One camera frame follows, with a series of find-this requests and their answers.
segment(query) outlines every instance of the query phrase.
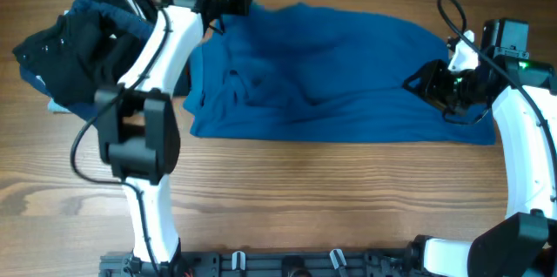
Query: wooden table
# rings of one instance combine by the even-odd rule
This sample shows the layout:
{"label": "wooden table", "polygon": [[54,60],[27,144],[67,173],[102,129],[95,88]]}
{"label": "wooden table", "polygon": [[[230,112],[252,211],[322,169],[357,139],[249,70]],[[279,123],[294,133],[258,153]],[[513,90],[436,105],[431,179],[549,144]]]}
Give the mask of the wooden table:
{"label": "wooden table", "polygon": [[[95,276],[98,257],[132,248],[119,188],[72,175],[82,121],[51,115],[18,75],[11,49],[51,26],[73,0],[0,0],[0,276]],[[257,0],[365,10],[411,20],[446,38],[435,0]],[[557,63],[557,0],[460,0],[478,34],[490,18],[531,24],[532,56]],[[173,212],[184,250],[403,247],[416,234],[472,240],[503,220],[500,144],[304,144],[199,139],[176,102],[181,158]],[[95,177],[94,131],[78,154]]]}

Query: black joint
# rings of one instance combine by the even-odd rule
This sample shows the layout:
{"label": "black joint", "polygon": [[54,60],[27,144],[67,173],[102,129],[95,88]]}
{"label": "black joint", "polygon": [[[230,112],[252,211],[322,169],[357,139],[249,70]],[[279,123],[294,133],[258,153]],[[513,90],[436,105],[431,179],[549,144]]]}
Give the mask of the black joint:
{"label": "black joint", "polygon": [[557,222],[555,220],[547,220],[547,226],[549,227],[549,239],[547,239],[547,243],[550,246],[557,245]]}
{"label": "black joint", "polygon": [[538,208],[533,208],[530,210],[530,215],[533,216],[540,216],[540,217],[545,217],[545,215],[543,214],[543,211],[538,209]]}
{"label": "black joint", "polygon": [[122,93],[123,91],[125,91],[125,84],[124,83],[116,84],[116,87],[114,87],[114,91],[117,91],[118,94]]}
{"label": "black joint", "polygon": [[476,238],[468,254],[468,275],[522,276],[550,237],[540,213],[516,213]]}
{"label": "black joint", "polygon": [[460,42],[460,37],[456,37],[456,38],[450,37],[446,41],[446,47],[451,51],[455,51],[456,44],[458,44],[459,42]]}
{"label": "black joint", "polygon": [[141,272],[142,262],[141,259],[134,257],[130,261],[130,269],[133,273],[137,274]]}
{"label": "black joint", "polygon": [[549,80],[549,93],[551,95],[557,95],[557,73],[552,70],[554,74],[553,77]]}
{"label": "black joint", "polygon": [[[121,98],[120,104],[113,104],[121,90],[99,90],[95,96],[99,110],[111,104],[97,121],[101,160],[111,165],[116,178],[124,180],[131,176],[157,185],[165,174],[174,170],[180,149],[170,96],[155,91],[130,91]],[[144,114],[144,125],[124,122],[125,117],[138,112]]]}
{"label": "black joint", "polygon": [[404,252],[403,268],[409,272],[412,269],[424,270],[424,250],[431,236],[417,235],[414,241],[408,243]]}

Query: black mounting bracket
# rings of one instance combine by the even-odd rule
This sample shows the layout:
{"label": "black mounting bracket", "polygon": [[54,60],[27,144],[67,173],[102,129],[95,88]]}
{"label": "black mounting bracket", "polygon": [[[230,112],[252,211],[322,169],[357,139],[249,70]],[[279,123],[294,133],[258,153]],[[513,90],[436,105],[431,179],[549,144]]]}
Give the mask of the black mounting bracket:
{"label": "black mounting bracket", "polygon": [[[99,110],[125,91],[122,87],[98,90]],[[143,113],[144,122],[125,119]],[[131,91],[97,121],[101,160],[110,164],[114,177],[148,179],[152,185],[174,170],[180,153],[180,135],[170,96],[159,90]]]}
{"label": "black mounting bracket", "polygon": [[[530,274],[539,271],[533,263],[546,243],[553,244],[550,240],[553,224],[539,210],[516,213],[504,220],[473,242],[468,255],[468,275],[522,276],[527,270]],[[545,263],[542,267],[546,270],[553,265]]]}

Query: blue cloth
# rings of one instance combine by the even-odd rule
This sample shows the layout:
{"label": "blue cloth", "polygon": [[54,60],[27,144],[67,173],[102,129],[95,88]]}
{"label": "blue cloth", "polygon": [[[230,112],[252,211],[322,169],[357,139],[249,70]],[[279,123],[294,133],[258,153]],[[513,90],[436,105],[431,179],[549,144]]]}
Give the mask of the blue cloth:
{"label": "blue cloth", "polygon": [[[112,20],[119,30],[129,32],[142,41],[147,41],[153,31],[152,25],[143,21],[140,17],[110,4],[97,3],[92,0],[76,0],[67,15],[71,16],[72,14],[86,12],[88,10],[98,11],[102,17]],[[24,81],[31,84],[31,86],[42,92],[44,95],[48,95],[50,97],[44,83],[38,79],[37,76],[25,69],[23,66],[20,66],[19,72]],[[92,104],[79,103],[70,105],[67,109],[84,120],[97,115],[97,108]]]}
{"label": "blue cloth", "polygon": [[494,143],[493,120],[450,125],[401,88],[422,65],[448,60],[416,24],[298,4],[226,17],[191,55],[191,134],[317,142]]}

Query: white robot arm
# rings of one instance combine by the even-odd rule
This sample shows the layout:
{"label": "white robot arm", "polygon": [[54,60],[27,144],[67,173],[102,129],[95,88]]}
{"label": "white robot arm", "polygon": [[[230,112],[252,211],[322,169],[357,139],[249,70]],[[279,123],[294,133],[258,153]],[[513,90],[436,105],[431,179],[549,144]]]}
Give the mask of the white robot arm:
{"label": "white robot arm", "polygon": [[[516,78],[517,84],[524,85],[524,91],[535,102],[542,118],[517,88],[491,74],[487,63],[478,66],[481,62],[478,53],[462,40],[455,45],[453,59],[446,69],[439,66],[439,62],[432,64],[421,72],[426,76],[420,80],[421,88],[420,85],[407,87],[428,103],[455,114],[473,103],[492,103],[507,167],[507,220],[474,243],[426,240],[422,265],[429,273],[443,276],[513,274],[527,269],[533,256],[549,242],[548,228],[557,220],[552,157],[555,145],[552,138],[548,141],[541,122],[546,120],[549,136],[557,137],[557,84],[551,65],[528,60],[527,31],[527,24],[520,21],[487,22],[482,48],[488,56],[498,59],[509,76]],[[471,31],[464,36],[473,40]],[[433,84],[424,85],[427,80]],[[448,86],[440,91],[434,90],[445,85]],[[517,247],[523,253],[514,259],[512,254]]]}
{"label": "white robot arm", "polygon": [[[118,82],[120,91],[133,87],[132,93],[99,115],[101,158],[112,165],[114,175],[126,184],[123,189],[135,233],[132,260],[143,267],[141,276],[166,276],[164,271],[169,270],[172,274],[168,275],[182,277],[187,273],[171,213],[169,177],[178,160],[179,135],[170,97],[210,22],[224,14],[245,16],[251,1],[163,0],[165,7],[158,12],[150,39],[136,63]],[[113,105],[117,91],[97,92],[99,110]],[[123,123],[125,116],[137,112],[144,114],[145,121],[139,134],[135,133],[136,126],[126,127]],[[143,204],[135,190],[141,193]],[[150,267],[158,269],[149,271]]]}

